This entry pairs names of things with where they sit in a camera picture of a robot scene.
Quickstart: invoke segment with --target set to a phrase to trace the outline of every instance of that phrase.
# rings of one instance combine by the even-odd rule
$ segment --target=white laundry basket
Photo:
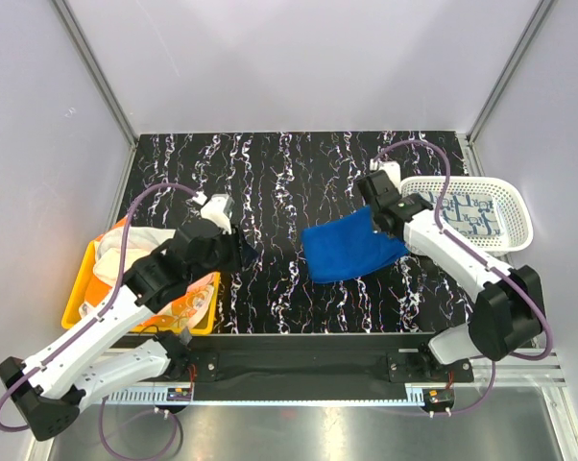
[[[438,198],[445,178],[440,176],[413,176],[402,180],[400,193],[407,196],[413,193],[431,192]],[[472,178],[452,176],[446,195],[487,195],[492,197],[500,235],[473,235],[465,237],[492,256],[506,255],[509,252],[523,250],[532,242],[534,231],[528,208],[521,195],[508,182],[497,178]],[[422,255],[416,249],[412,253]]]

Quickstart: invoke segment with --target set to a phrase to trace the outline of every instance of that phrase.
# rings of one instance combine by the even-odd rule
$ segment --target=blue towel
[[[315,283],[365,276],[408,254],[397,238],[374,233],[369,206],[338,221],[303,230],[301,243]]]

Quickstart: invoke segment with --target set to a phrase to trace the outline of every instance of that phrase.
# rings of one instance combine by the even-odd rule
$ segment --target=yellow bin
[[[86,253],[84,254],[84,259],[80,265],[80,270],[78,271],[78,276],[76,277],[76,282],[71,289],[71,295],[69,295],[69,301],[67,302],[67,307],[65,312],[62,314],[62,319],[60,324],[65,329],[70,329],[80,321],[79,308],[84,302],[84,294],[86,293],[86,288],[90,279],[93,277],[93,266],[95,265],[95,243],[90,242],[88,247],[86,247]],[[205,335],[212,332],[214,327],[214,313],[216,311],[217,296],[219,294],[219,284],[221,282],[221,275],[217,272],[214,274],[213,284],[214,284],[214,294],[210,300],[210,306],[207,313],[203,319],[190,331],[193,334]],[[137,326],[132,329],[133,333],[140,332],[144,327]],[[170,328],[160,328],[169,329],[175,333],[181,332],[181,327],[175,325]]]

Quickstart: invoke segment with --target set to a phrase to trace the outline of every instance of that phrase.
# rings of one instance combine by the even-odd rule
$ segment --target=black table surface
[[[303,229],[359,209],[354,183],[368,171],[369,159],[409,138],[439,145],[451,174],[466,174],[454,132],[144,134],[120,212],[157,182],[233,198],[232,219],[260,259],[250,270],[224,277],[214,332],[440,330],[465,322],[472,304],[427,257],[408,255],[358,279],[315,284],[301,246]],[[399,162],[403,178],[443,173],[436,155],[423,147],[399,148],[388,159]],[[197,210],[186,199],[182,192],[159,191],[143,202],[134,224],[179,227]]]

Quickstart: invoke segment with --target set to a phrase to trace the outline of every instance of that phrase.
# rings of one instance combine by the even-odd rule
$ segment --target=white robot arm
[[[470,322],[435,335],[422,352],[433,368],[484,355],[497,361],[542,332],[535,312],[508,283],[519,286],[544,314],[539,275],[529,266],[514,269],[483,250],[446,222],[436,224],[432,205],[419,194],[402,197],[397,175],[383,167],[357,182],[381,231],[418,248],[448,272],[475,304]]]
[[[155,376],[178,377],[189,365],[178,335],[161,332],[138,348],[95,361],[133,327],[182,296],[188,285],[210,272],[237,272],[256,252],[230,224],[232,200],[215,195],[202,218],[138,259],[125,273],[117,296],[110,293],[77,325],[42,351],[0,364],[0,377],[12,401],[38,440],[52,438],[92,403],[134,382]],[[48,360],[51,354],[54,359]]]

